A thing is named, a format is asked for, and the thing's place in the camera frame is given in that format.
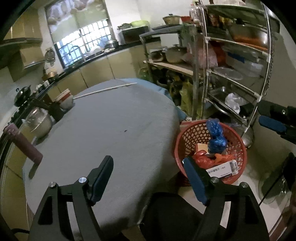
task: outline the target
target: round table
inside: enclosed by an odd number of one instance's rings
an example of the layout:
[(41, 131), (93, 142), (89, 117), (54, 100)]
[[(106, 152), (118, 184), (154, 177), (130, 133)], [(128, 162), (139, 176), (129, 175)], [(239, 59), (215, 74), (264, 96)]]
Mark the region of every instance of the round table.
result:
[[(125, 84), (109, 80), (79, 93)], [(137, 224), (155, 187), (178, 171), (173, 158), (179, 121), (174, 103), (140, 84), (85, 96), (37, 144), (43, 154), (36, 168), (26, 160), (25, 192), (35, 213), (48, 184), (72, 184), (99, 166), (106, 155), (114, 170), (93, 212), (107, 236)], [(68, 204), (74, 235), (79, 233), (72, 203)]]

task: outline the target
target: yellow plastic bag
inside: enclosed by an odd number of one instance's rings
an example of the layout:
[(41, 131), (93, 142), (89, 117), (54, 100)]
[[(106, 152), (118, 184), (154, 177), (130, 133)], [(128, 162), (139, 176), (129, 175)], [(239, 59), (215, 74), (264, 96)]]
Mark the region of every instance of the yellow plastic bag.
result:
[(181, 94), (181, 109), (188, 115), (192, 116), (192, 93), (193, 85), (187, 81), (183, 83), (183, 87), (180, 90)]

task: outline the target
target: cooking pot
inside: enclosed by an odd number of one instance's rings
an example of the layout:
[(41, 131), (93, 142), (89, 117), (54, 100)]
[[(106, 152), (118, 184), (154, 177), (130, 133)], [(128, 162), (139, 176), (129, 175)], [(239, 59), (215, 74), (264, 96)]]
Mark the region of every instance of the cooking pot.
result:
[(166, 25), (170, 25), (170, 24), (180, 24), (180, 16), (177, 15), (173, 15), (172, 13), (169, 14), (166, 17), (163, 17), (163, 20), (165, 22)]
[(182, 57), (187, 53), (187, 48), (175, 44), (173, 47), (164, 49), (163, 52), (169, 63), (177, 64), (183, 62)]
[(16, 89), (17, 95), (15, 96), (15, 106), (20, 107), (22, 104), (25, 103), (25, 101), (30, 97), (31, 95), (31, 85), (28, 87), (24, 87), (21, 90), (19, 88)]
[(119, 43), (117, 40), (110, 40), (106, 43), (104, 49), (113, 49), (113, 48), (118, 48), (119, 47)]

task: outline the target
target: kitchen counter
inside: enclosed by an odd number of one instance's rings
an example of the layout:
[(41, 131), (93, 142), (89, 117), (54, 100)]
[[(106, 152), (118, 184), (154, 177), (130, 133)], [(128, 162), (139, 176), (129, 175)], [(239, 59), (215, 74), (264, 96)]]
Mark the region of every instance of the kitchen counter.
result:
[[(160, 42), (160, 37), (154, 37), (154, 38), (151, 38), (151, 39), (148, 39), (146, 41), (146, 43), (153, 43), (153, 42)], [(75, 72), (76, 70), (82, 68), (83, 66), (95, 61), (95, 60), (98, 60), (100, 58), (103, 58), (103, 57), (106, 57), (110, 54), (114, 54), (116, 52), (119, 52), (119, 51), (122, 51), (122, 50), (126, 50), (128, 48), (132, 48), (132, 47), (135, 47), (135, 46), (138, 46), (138, 45), (141, 45), (141, 41), (137, 41), (137, 42), (134, 42), (134, 43), (130, 43), (130, 44), (125, 44), (125, 45), (119, 45), (119, 47), (117, 49), (114, 49), (108, 53), (103, 53), (103, 54), (100, 54), (100, 55), (97, 55), (97, 56), (94, 56), (88, 60), (86, 60), (85, 62), (81, 63), (80, 65), (76, 65), (74, 67), (71, 67), (71, 68), (66, 68), (64, 70), (64, 72), (60, 73), (59, 74), (59, 77), (58, 79), (51, 83), (49, 86), (47, 86), (46, 89), (44, 89), (43, 91), (41, 91), (37, 96), (36, 98), (38, 100), (41, 100), (43, 99), (43, 97), (47, 94), (47, 92), (52, 89), (53, 87), (55, 87), (63, 78), (65, 78), (66, 76), (70, 75), (71, 73)], [(29, 112), (31, 111), (31, 107), (28, 105), (28, 106), (22, 106), (18, 109), (18, 112), (16, 112), (14, 114), (14, 116), (11, 118), (11, 122), (15, 123), (17, 125), (17, 127), (20, 127), (21, 124), (22, 124), (22, 119), (25, 119), (26, 116), (29, 114)]]

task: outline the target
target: brown cylinder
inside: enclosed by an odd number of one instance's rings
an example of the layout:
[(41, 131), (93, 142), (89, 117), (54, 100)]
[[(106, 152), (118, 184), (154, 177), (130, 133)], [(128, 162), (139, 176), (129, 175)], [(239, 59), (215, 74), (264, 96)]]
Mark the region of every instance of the brown cylinder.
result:
[(10, 140), (35, 164), (39, 165), (43, 158), (41, 152), (39, 152), (20, 132), (14, 123), (5, 127), (4, 133), (6, 133)]

